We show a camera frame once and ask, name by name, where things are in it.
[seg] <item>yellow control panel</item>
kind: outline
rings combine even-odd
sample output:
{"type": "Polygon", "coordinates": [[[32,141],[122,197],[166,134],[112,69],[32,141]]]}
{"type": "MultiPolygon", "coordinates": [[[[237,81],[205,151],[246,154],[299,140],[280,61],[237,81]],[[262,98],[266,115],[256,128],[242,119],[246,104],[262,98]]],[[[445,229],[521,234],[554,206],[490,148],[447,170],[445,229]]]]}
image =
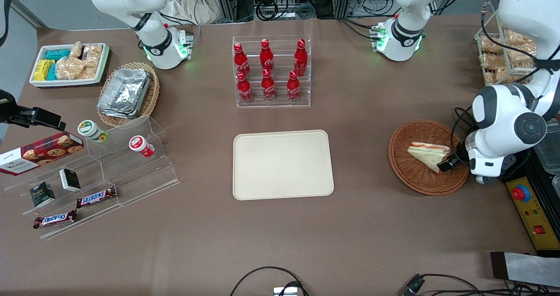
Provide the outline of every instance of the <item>yellow control panel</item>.
{"type": "Polygon", "coordinates": [[[510,194],[517,195],[520,194],[522,190],[528,191],[530,194],[530,197],[526,197],[522,200],[517,199],[517,196],[514,195],[512,195],[512,198],[514,198],[515,206],[518,209],[519,215],[525,224],[525,228],[535,248],[537,250],[560,250],[560,242],[558,242],[558,239],[554,235],[554,231],[552,227],[550,227],[550,223],[548,223],[548,219],[544,215],[543,209],[535,197],[535,193],[527,178],[523,177],[518,180],[513,180],[506,183],[506,186],[510,194]]]}

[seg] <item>snickers bar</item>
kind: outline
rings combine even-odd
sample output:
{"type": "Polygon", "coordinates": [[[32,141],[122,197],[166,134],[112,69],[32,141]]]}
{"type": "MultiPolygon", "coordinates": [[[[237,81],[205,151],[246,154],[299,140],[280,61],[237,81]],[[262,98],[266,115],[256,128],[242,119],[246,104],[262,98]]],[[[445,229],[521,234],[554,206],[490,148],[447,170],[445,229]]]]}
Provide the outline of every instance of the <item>snickers bar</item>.
{"type": "Polygon", "coordinates": [[[85,198],[78,198],[76,200],[78,203],[76,204],[76,208],[81,208],[84,205],[93,204],[95,202],[99,202],[100,200],[104,200],[106,198],[115,197],[116,196],[116,188],[108,188],[101,192],[97,192],[96,194],[92,194],[90,196],[86,196],[85,198]]]}
{"type": "Polygon", "coordinates": [[[76,212],[76,210],[72,210],[71,212],[64,213],[64,214],[49,216],[46,218],[38,217],[33,222],[33,228],[38,229],[44,226],[57,225],[57,224],[60,225],[69,222],[75,222],[77,218],[78,218],[78,213],[76,212]]]}

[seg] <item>emergency stop button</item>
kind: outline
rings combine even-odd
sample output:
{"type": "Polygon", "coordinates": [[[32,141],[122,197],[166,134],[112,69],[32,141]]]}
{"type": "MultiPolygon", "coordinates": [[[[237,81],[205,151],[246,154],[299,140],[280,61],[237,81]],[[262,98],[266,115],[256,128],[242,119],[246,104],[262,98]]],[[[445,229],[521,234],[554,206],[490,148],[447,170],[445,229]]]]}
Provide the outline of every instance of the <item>emergency stop button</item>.
{"type": "Polygon", "coordinates": [[[515,186],[513,190],[511,190],[511,196],[515,200],[522,202],[528,202],[531,200],[531,193],[529,192],[529,189],[522,184],[515,186]]]}

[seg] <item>red-lidded cup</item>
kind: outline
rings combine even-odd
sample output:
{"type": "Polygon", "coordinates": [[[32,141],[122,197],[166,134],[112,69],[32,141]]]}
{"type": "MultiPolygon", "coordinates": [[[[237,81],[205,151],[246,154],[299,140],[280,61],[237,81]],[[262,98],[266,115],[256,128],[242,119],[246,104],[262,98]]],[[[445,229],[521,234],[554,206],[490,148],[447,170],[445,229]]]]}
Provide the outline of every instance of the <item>red-lidded cup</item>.
{"type": "Polygon", "coordinates": [[[154,154],[154,147],[152,144],[148,144],[146,139],[140,135],[136,135],[131,138],[128,142],[128,147],[130,147],[131,150],[144,155],[144,157],[150,157],[154,154]]]}

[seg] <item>small black box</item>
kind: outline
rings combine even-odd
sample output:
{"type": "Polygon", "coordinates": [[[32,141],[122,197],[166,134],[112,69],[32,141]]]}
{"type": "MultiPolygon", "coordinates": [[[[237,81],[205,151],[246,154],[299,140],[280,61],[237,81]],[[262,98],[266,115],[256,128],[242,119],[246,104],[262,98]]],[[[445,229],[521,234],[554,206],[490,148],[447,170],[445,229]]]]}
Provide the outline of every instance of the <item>small black box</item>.
{"type": "Polygon", "coordinates": [[[72,192],[78,192],[80,190],[78,175],[70,169],[60,170],[60,181],[62,181],[62,188],[64,188],[64,190],[72,192]]]}
{"type": "Polygon", "coordinates": [[[54,201],[54,192],[50,188],[50,184],[43,182],[40,185],[33,187],[29,190],[31,198],[33,199],[33,204],[36,208],[45,206],[49,202],[54,201]]]}

